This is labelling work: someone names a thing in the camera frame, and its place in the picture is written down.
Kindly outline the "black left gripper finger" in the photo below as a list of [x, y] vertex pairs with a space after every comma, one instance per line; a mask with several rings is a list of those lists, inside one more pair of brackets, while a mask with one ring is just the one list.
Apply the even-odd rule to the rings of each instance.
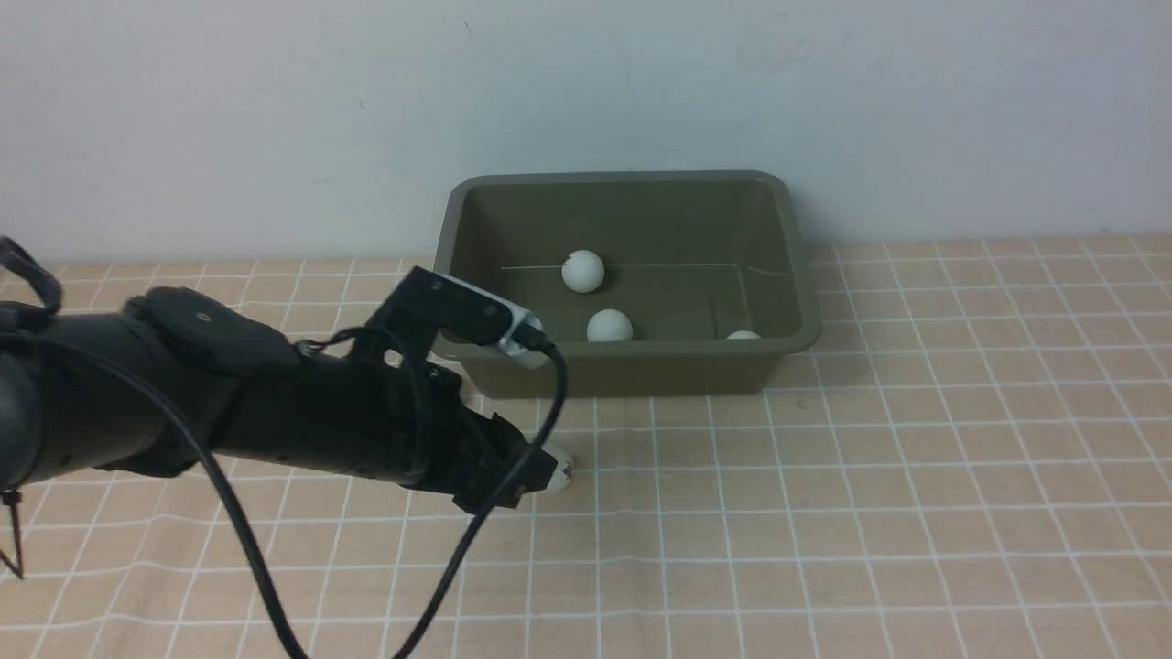
[[524, 440], [507, 451], [483, 450], [469, 458], [456, 476], [454, 504], [462, 512], [488, 507], [515, 509], [529, 492], [543, 492], [559, 483], [559, 453], [533, 450]]
[[495, 458], [519, 458], [529, 451], [530, 439], [499, 414], [476, 416], [476, 428], [481, 443]]

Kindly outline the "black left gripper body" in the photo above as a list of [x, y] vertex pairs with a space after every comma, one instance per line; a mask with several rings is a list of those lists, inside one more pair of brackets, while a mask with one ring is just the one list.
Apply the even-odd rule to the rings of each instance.
[[211, 434], [211, 449], [415, 491], [492, 491], [500, 480], [492, 426], [461, 400], [463, 379], [428, 364], [423, 412], [411, 383], [390, 364], [308, 358], [297, 371], [243, 383]]

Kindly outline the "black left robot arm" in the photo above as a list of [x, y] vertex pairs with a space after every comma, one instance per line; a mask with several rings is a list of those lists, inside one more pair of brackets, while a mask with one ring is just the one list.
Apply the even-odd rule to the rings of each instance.
[[440, 492], [465, 512], [527, 451], [427, 358], [444, 334], [519, 358], [515, 330], [536, 318], [450, 276], [413, 269], [334, 356], [180, 286], [63, 315], [61, 284], [9, 238], [4, 269], [41, 300], [4, 303], [6, 492], [90, 468], [177, 477], [197, 463], [159, 405], [91, 356], [150, 385], [212, 454]]

